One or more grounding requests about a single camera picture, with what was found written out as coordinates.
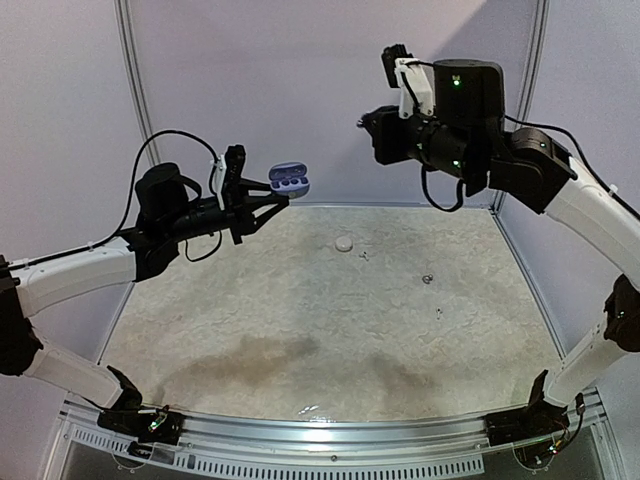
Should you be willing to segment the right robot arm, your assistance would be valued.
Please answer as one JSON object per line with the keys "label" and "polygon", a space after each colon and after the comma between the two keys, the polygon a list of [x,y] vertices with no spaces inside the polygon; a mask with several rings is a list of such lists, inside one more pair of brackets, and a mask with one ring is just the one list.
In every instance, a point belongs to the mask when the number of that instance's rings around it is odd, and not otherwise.
{"label": "right robot arm", "polygon": [[552,424],[555,407],[579,392],[622,357],[639,349],[639,215],[591,168],[581,149],[554,139],[551,125],[505,123],[502,68],[493,62],[446,59],[425,62],[403,46],[382,55],[397,105],[359,120],[384,166],[414,160],[423,174],[441,172],[456,181],[455,207],[492,189],[534,213],[564,225],[619,269],[597,324],[553,371],[538,377],[517,427],[537,436]]}

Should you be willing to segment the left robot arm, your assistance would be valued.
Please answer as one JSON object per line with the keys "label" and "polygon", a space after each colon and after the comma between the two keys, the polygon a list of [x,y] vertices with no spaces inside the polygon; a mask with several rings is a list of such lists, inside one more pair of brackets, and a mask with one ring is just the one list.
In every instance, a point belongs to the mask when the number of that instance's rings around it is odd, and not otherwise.
{"label": "left robot arm", "polygon": [[148,170],[135,184],[140,211],[132,228],[102,246],[19,267],[1,264],[1,373],[36,378],[109,412],[128,434],[148,426],[148,412],[133,383],[114,367],[101,367],[37,334],[31,319],[50,306],[105,287],[139,283],[163,273],[179,243],[229,231],[235,244],[256,233],[289,204],[270,185],[244,179],[228,167],[221,192],[208,198],[174,163]]}

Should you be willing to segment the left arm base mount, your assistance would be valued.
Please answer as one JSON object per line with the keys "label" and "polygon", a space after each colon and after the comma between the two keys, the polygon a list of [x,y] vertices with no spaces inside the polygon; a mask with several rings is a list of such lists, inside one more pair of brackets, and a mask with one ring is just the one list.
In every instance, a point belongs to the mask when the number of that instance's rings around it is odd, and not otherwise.
{"label": "left arm base mount", "polygon": [[99,414],[97,425],[103,429],[135,437],[139,443],[161,443],[176,446],[186,416],[168,405],[142,410],[106,410]]}

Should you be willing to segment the blue earbud charging case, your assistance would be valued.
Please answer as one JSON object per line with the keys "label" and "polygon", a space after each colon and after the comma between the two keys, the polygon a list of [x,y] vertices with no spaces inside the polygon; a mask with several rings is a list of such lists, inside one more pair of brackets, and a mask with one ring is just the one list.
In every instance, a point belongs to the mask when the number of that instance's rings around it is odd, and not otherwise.
{"label": "blue earbud charging case", "polygon": [[271,191],[289,199],[301,198],[310,190],[307,173],[307,166],[301,162],[276,164],[269,170]]}

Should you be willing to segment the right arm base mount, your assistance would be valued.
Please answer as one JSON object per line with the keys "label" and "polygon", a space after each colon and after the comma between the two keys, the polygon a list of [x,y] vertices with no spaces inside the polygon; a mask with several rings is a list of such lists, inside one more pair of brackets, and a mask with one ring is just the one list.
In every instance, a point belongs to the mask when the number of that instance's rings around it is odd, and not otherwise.
{"label": "right arm base mount", "polygon": [[550,404],[543,388],[534,386],[524,407],[487,414],[484,425],[489,444],[498,446],[564,432],[570,421],[566,406]]}

